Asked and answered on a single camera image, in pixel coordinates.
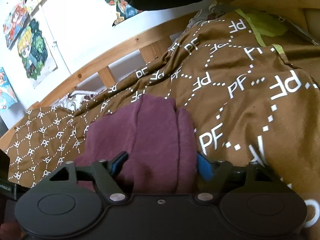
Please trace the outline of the anime girl poster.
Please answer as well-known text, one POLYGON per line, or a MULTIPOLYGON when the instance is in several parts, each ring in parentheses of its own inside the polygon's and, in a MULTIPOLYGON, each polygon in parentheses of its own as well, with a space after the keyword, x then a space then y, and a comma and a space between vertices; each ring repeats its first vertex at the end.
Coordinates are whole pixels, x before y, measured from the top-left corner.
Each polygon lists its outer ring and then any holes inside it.
POLYGON ((32 19, 17 41, 18 55, 33 88, 58 68, 39 26, 39 22, 32 19))

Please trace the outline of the maroon long-sleeve shirt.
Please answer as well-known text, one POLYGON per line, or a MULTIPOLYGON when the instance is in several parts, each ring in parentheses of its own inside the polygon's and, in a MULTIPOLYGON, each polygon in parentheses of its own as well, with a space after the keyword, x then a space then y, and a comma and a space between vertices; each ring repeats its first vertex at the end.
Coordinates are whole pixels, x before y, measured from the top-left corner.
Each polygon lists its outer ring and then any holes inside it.
POLYGON ((188 193, 194 187, 197 149, 191 115, 174 99, 145 94, 89 125, 78 166, 129 154, 118 176, 135 193, 188 193))

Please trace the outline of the small blue anime poster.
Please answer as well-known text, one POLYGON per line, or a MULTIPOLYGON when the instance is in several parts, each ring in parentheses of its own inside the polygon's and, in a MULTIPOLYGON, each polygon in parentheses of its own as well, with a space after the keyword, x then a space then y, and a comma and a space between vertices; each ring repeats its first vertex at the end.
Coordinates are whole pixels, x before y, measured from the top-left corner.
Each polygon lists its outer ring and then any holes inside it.
POLYGON ((0 82, 0 109, 3 112, 16 104, 18 100, 3 67, 0 70, 0 82))

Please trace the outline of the brown PF patterned blanket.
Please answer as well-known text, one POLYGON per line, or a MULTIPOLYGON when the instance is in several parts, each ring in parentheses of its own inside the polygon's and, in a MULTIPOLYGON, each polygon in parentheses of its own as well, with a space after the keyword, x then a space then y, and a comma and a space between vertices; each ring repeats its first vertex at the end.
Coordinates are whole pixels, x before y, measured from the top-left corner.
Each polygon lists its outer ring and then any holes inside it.
POLYGON ((251 61, 229 33, 236 18, 232 10, 193 24, 162 57, 76 111, 28 111, 6 150, 9 180, 33 187, 75 162, 92 122, 148 94, 188 111, 197 154, 274 170, 307 201, 303 233, 319 239, 319 42, 275 17, 288 31, 267 44, 281 45, 285 56, 266 48, 251 61))

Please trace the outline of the lime green cloth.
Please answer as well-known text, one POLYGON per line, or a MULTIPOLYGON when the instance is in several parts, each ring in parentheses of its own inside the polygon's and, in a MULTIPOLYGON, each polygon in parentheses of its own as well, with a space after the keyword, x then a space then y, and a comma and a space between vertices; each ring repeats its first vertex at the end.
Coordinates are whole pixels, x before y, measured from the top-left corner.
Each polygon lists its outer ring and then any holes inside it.
POLYGON ((283 36, 288 28, 278 19, 265 12, 245 12, 236 9, 237 18, 231 21, 229 32, 234 36, 235 42, 242 45, 246 56, 253 61, 254 54, 263 54, 266 48, 271 52, 276 52, 280 56, 285 56, 284 48, 279 44, 270 42, 268 38, 283 36))

